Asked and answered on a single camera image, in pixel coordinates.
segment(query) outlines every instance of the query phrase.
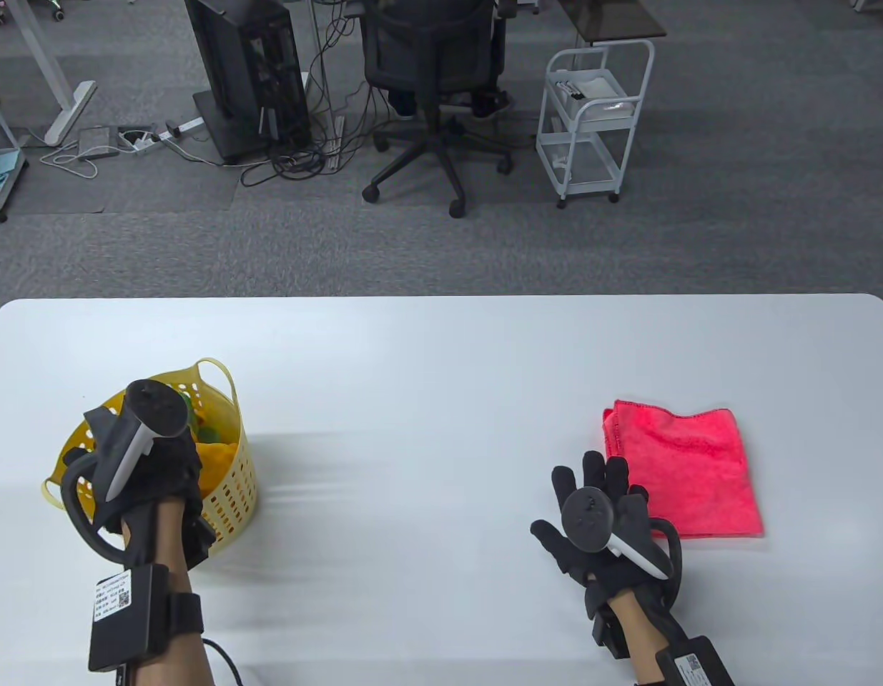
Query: black computer case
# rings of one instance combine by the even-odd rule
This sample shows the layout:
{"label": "black computer case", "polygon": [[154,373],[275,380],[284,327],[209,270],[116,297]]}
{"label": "black computer case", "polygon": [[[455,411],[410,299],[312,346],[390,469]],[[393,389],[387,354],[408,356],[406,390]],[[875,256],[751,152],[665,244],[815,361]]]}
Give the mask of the black computer case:
{"label": "black computer case", "polygon": [[185,1],[210,85],[194,101],[226,162],[307,146],[310,119],[288,10],[278,0]]}

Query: hand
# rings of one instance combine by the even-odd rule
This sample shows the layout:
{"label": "hand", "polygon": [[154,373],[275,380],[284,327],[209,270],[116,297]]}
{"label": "hand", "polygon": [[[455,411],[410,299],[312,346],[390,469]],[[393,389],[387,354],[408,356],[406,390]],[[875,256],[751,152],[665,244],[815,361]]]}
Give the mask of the hand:
{"label": "hand", "polygon": [[[627,525],[631,524],[651,535],[647,517],[648,492],[642,486],[628,487],[628,463],[624,458],[612,457],[604,462],[602,454],[591,450],[584,454],[583,469],[585,486],[602,490],[613,502],[617,517],[626,517]],[[568,496],[578,489],[575,473],[569,467],[555,467],[552,481],[561,512]],[[536,520],[530,526],[530,533],[556,559],[562,574],[568,574],[587,589],[585,606],[591,619],[601,605],[620,591],[654,581],[634,562],[625,557],[616,557],[608,550],[581,551],[545,520]]]}
{"label": "hand", "polygon": [[109,532],[120,533],[121,516],[137,505],[165,499],[182,500],[184,520],[196,519],[203,507],[199,493],[201,469],[189,429],[174,438],[156,438],[149,454],[140,455],[119,496],[108,503],[95,503],[95,526],[104,525]]}

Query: basket handle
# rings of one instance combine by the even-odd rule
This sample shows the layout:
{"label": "basket handle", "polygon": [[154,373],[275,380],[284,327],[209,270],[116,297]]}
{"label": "basket handle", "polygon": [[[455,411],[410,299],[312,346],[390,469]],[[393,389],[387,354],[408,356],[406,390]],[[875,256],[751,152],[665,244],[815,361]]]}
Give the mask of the basket handle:
{"label": "basket handle", "polygon": [[63,507],[63,503],[61,503],[61,501],[57,500],[57,499],[53,496],[53,493],[50,492],[50,489],[48,489],[48,487],[46,487],[46,485],[49,484],[49,483],[53,483],[52,481],[50,481],[49,478],[46,478],[46,479],[44,479],[44,480],[42,481],[42,483],[41,483],[41,494],[42,494],[42,496],[44,496],[44,499],[45,499],[46,501],[48,501],[48,503],[50,503],[51,505],[53,505],[53,507],[56,507],[56,509],[64,509],[64,510],[65,510],[66,507]]}
{"label": "basket handle", "polygon": [[238,411],[238,415],[241,415],[241,405],[238,405],[238,391],[235,389],[235,379],[232,378],[232,373],[229,372],[228,368],[223,365],[223,363],[219,362],[215,357],[202,357],[197,360],[196,365],[197,373],[199,374],[199,366],[203,362],[209,362],[213,367],[218,368],[219,372],[225,375],[225,379],[228,379],[229,386],[232,387],[232,402],[235,403],[235,409]]}

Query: yellow plastic basket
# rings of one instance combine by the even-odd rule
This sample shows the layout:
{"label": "yellow plastic basket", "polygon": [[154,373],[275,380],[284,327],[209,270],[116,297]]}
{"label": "yellow plastic basket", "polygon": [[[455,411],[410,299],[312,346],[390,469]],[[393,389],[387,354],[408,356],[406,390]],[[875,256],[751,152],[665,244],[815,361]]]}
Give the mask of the yellow plastic basket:
{"label": "yellow plastic basket", "polygon": [[[204,382],[199,373],[199,366],[208,362],[221,370],[232,387],[232,398],[228,399],[213,386]],[[238,394],[235,391],[235,380],[231,372],[219,360],[211,357],[203,357],[195,365],[178,372],[166,372],[153,376],[158,382],[167,383],[171,388],[181,392],[185,397],[189,395],[193,411],[202,416],[211,428],[221,437],[223,444],[237,444],[235,458],[228,464],[203,464],[203,472],[215,469],[216,476],[222,473],[221,480],[216,479],[218,484],[207,487],[208,493],[203,496],[203,517],[212,525],[216,533],[216,542],[209,549],[209,555],[221,552],[225,546],[232,542],[245,529],[254,516],[257,505],[257,478],[254,471],[254,463],[251,461],[251,451],[247,444],[245,425],[241,418],[241,406],[238,405]],[[104,407],[117,414],[124,402],[124,392],[121,391],[108,399]],[[94,450],[95,441],[88,424],[82,422],[76,428],[69,440],[66,441],[56,466],[48,478],[41,484],[41,493],[51,505],[63,509],[63,504],[49,490],[49,484],[59,488],[62,483],[66,465],[63,463],[63,455],[73,447],[83,447],[86,450]],[[204,480],[200,473],[200,487]],[[94,499],[92,499],[92,484],[81,479],[78,486],[79,502],[82,509],[91,519],[94,516]]]}

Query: pink microfiber cloth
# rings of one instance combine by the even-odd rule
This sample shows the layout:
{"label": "pink microfiber cloth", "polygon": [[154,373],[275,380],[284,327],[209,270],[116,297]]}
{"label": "pink microfiber cloth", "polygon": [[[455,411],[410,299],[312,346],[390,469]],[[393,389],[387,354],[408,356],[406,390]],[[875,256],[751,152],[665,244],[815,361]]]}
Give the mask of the pink microfiber cloth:
{"label": "pink microfiber cloth", "polygon": [[684,538],[762,536],[746,451],[729,409],[679,417],[616,401],[603,412],[607,457],[625,457],[628,480],[651,496]]}

